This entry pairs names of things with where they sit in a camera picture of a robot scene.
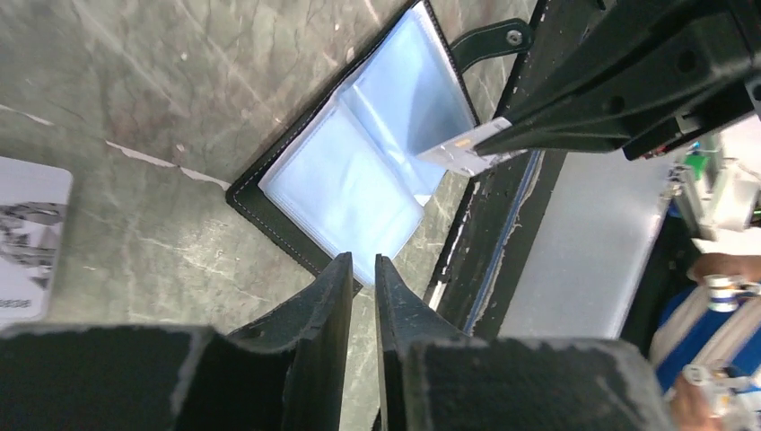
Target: card holder album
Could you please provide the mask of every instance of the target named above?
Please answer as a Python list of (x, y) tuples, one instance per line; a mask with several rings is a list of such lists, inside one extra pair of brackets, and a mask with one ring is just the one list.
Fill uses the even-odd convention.
[(465, 47), (455, 56), (430, 4), (409, 4), (230, 187), (228, 202), (314, 274), (351, 251), (356, 281), (371, 286), (375, 255), (399, 253), (446, 172), (417, 156), (478, 124), (458, 61), (514, 52), (501, 33), (521, 25), (472, 31), (452, 45)]

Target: gray marble surface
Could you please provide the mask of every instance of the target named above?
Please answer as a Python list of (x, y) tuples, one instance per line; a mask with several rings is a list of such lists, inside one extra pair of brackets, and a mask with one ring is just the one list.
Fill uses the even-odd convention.
[[(448, 39), (523, 0), (433, 0)], [(74, 194), (51, 322), (232, 330), (312, 277), (224, 203), (402, 0), (6, 0), (0, 155), (69, 170)], [(481, 118), (512, 58), (466, 73)], [(466, 180), (447, 175), (395, 264), (419, 295)], [(342, 428), (378, 406), (372, 290), (354, 300)]]

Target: card with graphic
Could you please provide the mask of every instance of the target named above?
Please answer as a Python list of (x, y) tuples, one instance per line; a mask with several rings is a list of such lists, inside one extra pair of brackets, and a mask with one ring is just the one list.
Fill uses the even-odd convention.
[(45, 316), (71, 188), (63, 169), (0, 157), (0, 324)]

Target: robotic arm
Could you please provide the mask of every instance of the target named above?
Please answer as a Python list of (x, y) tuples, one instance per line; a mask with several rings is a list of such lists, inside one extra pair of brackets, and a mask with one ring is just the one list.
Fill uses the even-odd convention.
[(618, 0), (476, 146), (668, 153), (761, 112), (761, 1)]

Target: person's hand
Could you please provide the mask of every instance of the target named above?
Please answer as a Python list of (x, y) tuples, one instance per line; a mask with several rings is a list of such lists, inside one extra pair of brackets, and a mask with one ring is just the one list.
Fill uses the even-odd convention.
[(674, 383), (676, 395), (671, 400), (671, 417), (679, 431), (722, 431), (722, 422), (713, 413), (699, 386), (680, 374)]
[(747, 281), (756, 281), (751, 269), (744, 256), (708, 253), (701, 256), (687, 274), (698, 283), (703, 283), (704, 277), (710, 275), (743, 276)]

